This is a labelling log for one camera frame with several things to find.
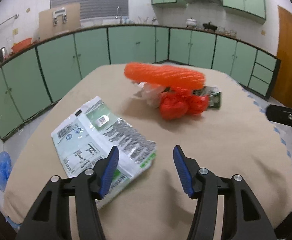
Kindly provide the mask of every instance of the white pot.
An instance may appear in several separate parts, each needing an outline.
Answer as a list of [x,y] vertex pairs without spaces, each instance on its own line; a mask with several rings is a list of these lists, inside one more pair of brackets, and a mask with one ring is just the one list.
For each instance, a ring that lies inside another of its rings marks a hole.
[[197,27],[197,21],[193,17],[190,17],[186,21],[186,27]]

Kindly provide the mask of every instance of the white and green package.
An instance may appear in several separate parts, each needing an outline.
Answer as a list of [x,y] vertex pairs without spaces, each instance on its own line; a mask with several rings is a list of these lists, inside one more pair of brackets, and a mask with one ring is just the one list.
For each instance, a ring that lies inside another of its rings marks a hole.
[[156,143],[146,140],[124,119],[113,114],[100,97],[77,109],[51,137],[69,178],[93,168],[98,160],[108,156],[113,145],[118,147],[118,166],[109,193],[97,201],[98,208],[148,169],[156,156]]

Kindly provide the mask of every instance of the wall outlet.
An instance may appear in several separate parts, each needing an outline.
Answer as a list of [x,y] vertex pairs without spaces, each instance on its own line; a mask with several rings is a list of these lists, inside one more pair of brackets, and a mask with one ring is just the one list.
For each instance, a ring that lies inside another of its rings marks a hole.
[[15,36],[18,34],[18,28],[15,28],[14,30],[12,30],[12,35]]

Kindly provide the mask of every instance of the beige tablecloth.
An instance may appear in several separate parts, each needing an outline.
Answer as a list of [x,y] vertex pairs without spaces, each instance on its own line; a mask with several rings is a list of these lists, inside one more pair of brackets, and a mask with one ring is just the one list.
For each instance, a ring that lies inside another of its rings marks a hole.
[[[139,88],[124,75],[125,65],[94,70],[48,114],[28,140],[4,192],[4,212],[21,223],[36,197],[53,175],[66,178],[50,133],[83,103],[100,96],[147,139],[157,142],[152,167],[132,182],[99,214],[108,240],[186,239],[196,200],[183,192],[173,162],[173,148],[181,145],[187,157],[217,176],[241,174],[262,204],[273,226],[292,210],[292,161],[274,126],[242,88],[226,74],[193,68],[206,74],[207,85],[222,90],[220,110],[201,117],[164,121],[135,94]],[[218,204],[215,239],[221,235],[222,201]],[[73,239],[78,239],[71,200]]]

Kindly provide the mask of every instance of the drawer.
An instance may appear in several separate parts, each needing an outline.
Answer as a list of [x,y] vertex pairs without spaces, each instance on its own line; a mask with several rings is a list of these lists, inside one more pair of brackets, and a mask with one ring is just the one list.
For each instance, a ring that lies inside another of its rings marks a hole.
[[273,72],[270,71],[269,69],[261,66],[258,63],[255,63],[254,66],[254,71],[253,71],[253,76],[258,77],[259,79],[265,81],[266,83],[270,84],[272,77],[273,77]]
[[259,80],[256,77],[251,77],[251,81],[248,85],[248,87],[262,95],[266,95],[269,84],[265,83],[264,81]]
[[257,52],[256,62],[268,68],[271,71],[274,71],[276,61],[277,61],[276,58],[266,54],[265,52],[262,52],[260,50]]

